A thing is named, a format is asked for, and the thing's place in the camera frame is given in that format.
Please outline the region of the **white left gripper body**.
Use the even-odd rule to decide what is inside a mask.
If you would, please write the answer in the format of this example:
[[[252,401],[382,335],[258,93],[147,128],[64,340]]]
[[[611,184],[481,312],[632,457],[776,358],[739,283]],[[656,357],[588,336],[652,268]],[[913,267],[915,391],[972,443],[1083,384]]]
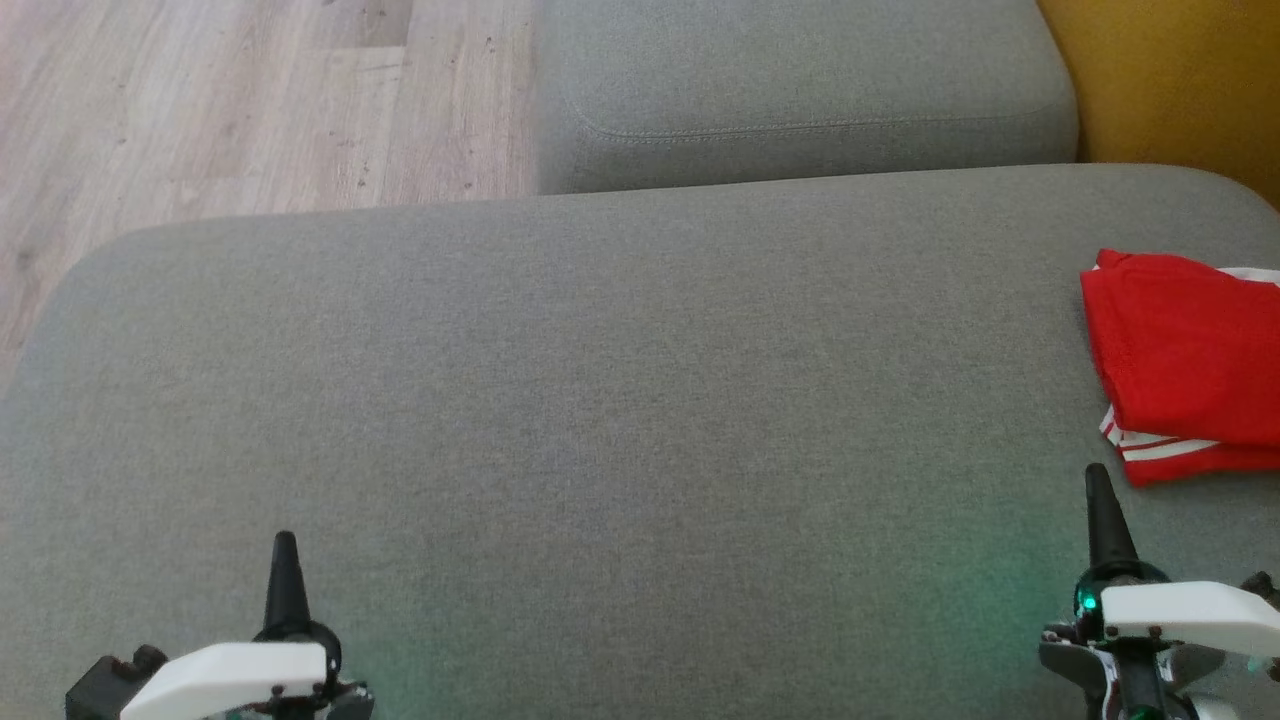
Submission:
[[[340,678],[338,637],[316,621],[280,623],[165,662],[118,720],[372,720],[362,682]]]

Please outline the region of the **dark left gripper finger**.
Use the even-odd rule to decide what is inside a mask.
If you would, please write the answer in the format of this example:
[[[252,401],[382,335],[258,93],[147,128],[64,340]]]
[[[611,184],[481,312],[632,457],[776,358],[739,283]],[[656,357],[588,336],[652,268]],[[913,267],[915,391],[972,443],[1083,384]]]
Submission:
[[[262,635],[293,635],[308,630],[311,614],[294,533],[279,530],[264,607]]]

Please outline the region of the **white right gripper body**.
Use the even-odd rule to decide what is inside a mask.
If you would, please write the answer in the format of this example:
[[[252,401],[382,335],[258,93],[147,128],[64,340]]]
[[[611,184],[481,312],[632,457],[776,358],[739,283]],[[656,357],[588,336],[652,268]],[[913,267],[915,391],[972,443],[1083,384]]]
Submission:
[[[1085,720],[1244,720],[1226,700],[1192,685],[1228,656],[1280,682],[1280,612],[1240,585],[1169,582],[1089,570],[1074,619],[1044,626],[1041,665],[1076,688]]]

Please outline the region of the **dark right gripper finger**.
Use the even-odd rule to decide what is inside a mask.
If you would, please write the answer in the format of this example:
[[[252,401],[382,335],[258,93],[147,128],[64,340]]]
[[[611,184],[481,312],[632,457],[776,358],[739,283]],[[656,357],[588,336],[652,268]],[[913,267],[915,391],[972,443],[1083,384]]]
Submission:
[[[1091,570],[1137,573],[1140,559],[1108,469],[1101,462],[1085,468],[1085,509]]]

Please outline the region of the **large grey sofa seat cushion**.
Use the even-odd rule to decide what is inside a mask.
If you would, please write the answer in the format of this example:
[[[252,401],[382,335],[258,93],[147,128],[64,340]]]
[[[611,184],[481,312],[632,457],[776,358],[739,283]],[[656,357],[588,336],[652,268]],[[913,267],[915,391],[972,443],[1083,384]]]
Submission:
[[[284,529],[384,720],[1082,720],[1103,247],[1280,269],[1280,214],[1062,165],[114,240],[0,400],[0,720],[251,638]]]

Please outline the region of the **small grey sofa cushion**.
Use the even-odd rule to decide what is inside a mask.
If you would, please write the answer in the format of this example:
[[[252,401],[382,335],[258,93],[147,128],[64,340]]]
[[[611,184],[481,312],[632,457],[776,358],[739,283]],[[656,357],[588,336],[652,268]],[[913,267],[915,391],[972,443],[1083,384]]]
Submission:
[[[1076,158],[1036,0],[538,0],[534,27],[544,195]]]

